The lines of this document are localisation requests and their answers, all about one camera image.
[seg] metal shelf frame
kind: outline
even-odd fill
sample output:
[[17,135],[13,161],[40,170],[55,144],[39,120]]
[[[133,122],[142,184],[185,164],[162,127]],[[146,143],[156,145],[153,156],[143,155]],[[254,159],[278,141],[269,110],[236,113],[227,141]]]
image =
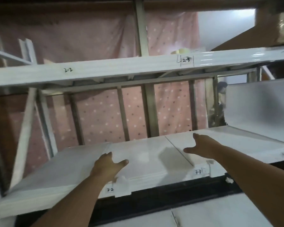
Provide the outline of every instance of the metal shelf frame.
[[[216,52],[198,52],[149,56],[145,11],[142,0],[134,1],[140,57],[83,61],[60,64],[38,65],[34,47],[29,39],[19,40],[23,58],[0,51],[0,58],[23,63],[26,66],[0,68],[0,87],[23,85],[29,87],[24,119],[18,142],[17,155],[10,188],[23,177],[33,115],[38,113],[43,140],[48,158],[57,153],[46,96],[70,94],[96,89],[117,89],[121,108],[121,118],[126,141],[129,133],[122,97],[122,87],[141,86],[148,137],[159,136],[159,126],[155,103],[154,84],[177,81],[190,82],[190,99],[194,102],[193,81],[213,79],[215,117],[218,117],[217,78],[248,74],[250,81],[259,81],[261,69],[257,68],[271,61],[284,60],[284,47],[239,49]],[[187,63],[182,59],[189,58]],[[41,83],[75,81],[70,87],[44,88]],[[85,80],[89,85],[76,86],[76,81]],[[72,103],[73,118],[78,140],[84,144],[80,120],[76,118],[75,103]],[[192,106],[192,121],[197,121],[195,106]]]

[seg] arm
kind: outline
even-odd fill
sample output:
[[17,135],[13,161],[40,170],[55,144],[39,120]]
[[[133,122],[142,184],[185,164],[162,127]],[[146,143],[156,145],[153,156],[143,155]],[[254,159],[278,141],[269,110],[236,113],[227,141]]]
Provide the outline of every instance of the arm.
[[284,170],[263,163],[206,135],[193,134],[195,147],[184,152],[214,159],[274,227],[284,227]]
[[31,227],[87,227],[101,190],[127,164],[128,160],[114,163],[111,152],[103,154],[95,162],[90,176]]

